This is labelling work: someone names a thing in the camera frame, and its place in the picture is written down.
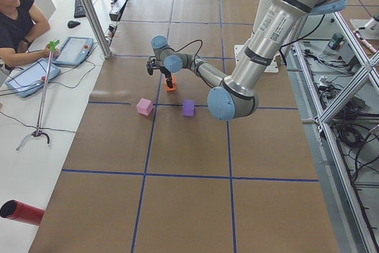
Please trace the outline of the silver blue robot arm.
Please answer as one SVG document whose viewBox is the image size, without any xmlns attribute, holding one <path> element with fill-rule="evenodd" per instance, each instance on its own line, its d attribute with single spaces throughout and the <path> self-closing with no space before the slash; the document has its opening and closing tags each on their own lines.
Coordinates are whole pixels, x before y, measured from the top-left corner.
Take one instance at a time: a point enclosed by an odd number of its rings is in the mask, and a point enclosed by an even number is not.
<svg viewBox="0 0 379 253">
<path fill-rule="evenodd" d="M 348 0 L 269 1 L 270 7 L 257 30 L 245 43 L 241 51 L 242 57 L 231 75 L 214 68 L 197 54 L 174 50 L 162 35 L 152 38 L 154 55 L 147 61 L 148 73 L 151 75 L 157 69 L 165 74 L 167 83 L 171 84 L 172 73 L 189 69 L 211 87 L 207 105 L 215 118 L 228 121 L 249 116 L 258 108 L 254 86 L 296 22 L 306 15 L 340 11 L 346 7 Z"/>
</svg>

